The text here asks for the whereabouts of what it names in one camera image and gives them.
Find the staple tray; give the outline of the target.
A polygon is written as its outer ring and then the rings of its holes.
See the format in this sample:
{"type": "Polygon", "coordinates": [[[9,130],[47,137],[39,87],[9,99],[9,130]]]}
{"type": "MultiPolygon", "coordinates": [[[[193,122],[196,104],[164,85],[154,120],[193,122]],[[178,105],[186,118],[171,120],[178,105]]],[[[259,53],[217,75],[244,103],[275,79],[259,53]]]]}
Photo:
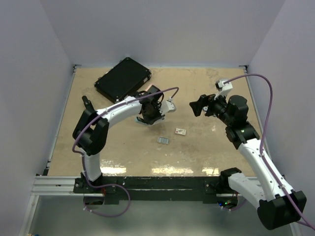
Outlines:
{"type": "Polygon", "coordinates": [[[170,139],[165,137],[158,137],[157,142],[160,144],[168,145],[170,143],[170,139]]]}

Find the staple box sleeve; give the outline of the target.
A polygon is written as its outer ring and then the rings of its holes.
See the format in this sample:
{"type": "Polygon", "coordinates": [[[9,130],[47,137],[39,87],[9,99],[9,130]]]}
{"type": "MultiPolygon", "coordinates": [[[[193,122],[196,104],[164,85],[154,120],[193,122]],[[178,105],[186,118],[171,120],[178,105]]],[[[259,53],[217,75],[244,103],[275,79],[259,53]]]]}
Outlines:
{"type": "Polygon", "coordinates": [[[186,133],[187,133],[187,130],[186,129],[181,129],[181,128],[176,128],[175,133],[185,136],[186,133]]]}

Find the black stapler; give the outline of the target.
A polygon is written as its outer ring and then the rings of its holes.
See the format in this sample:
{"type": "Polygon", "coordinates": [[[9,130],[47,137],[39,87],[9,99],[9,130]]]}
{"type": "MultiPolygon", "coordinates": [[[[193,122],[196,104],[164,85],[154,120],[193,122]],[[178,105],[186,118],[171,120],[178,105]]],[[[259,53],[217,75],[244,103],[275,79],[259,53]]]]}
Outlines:
{"type": "Polygon", "coordinates": [[[92,105],[92,102],[85,95],[82,96],[82,101],[83,101],[86,109],[94,111],[94,107],[92,105]]]}

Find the blue white stapler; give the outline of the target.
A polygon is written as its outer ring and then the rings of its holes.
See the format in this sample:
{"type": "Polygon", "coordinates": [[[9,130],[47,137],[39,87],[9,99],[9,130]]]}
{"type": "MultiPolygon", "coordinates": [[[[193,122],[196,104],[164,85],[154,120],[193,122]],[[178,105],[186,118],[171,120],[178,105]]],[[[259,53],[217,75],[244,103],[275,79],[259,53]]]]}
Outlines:
{"type": "Polygon", "coordinates": [[[140,117],[136,117],[135,122],[139,124],[147,125],[147,123],[140,117]]]}

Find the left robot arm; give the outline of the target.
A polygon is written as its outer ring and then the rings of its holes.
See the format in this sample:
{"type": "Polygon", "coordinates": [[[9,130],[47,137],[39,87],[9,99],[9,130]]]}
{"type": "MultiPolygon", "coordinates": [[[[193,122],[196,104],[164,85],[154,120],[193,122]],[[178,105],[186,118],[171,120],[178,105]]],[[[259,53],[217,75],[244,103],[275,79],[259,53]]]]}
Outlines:
{"type": "Polygon", "coordinates": [[[96,193],[102,187],[100,152],[105,147],[109,129],[132,116],[141,124],[156,124],[166,114],[162,109],[163,99],[164,91],[155,86],[98,110],[92,107],[88,99],[84,99],[88,104],[73,131],[72,151],[82,157],[82,175],[86,178],[84,186],[87,190],[96,193]]]}

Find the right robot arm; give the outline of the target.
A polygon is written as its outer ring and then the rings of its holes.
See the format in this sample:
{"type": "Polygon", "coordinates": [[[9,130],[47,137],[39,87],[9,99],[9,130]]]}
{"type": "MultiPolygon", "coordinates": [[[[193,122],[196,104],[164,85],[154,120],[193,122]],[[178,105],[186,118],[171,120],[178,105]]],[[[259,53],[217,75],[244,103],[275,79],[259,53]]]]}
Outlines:
{"type": "Polygon", "coordinates": [[[205,116],[215,116],[225,124],[228,140],[245,157],[260,183],[256,185],[239,169],[230,168],[221,171],[216,188],[224,193],[241,194],[256,209],[260,222],[268,230],[298,222],[307,198],[302,191],[294,190],[266,153],[257,131],[247,121],[246,98],[203,94],[189,105],[196,117],[207,107],[205,116]]]}

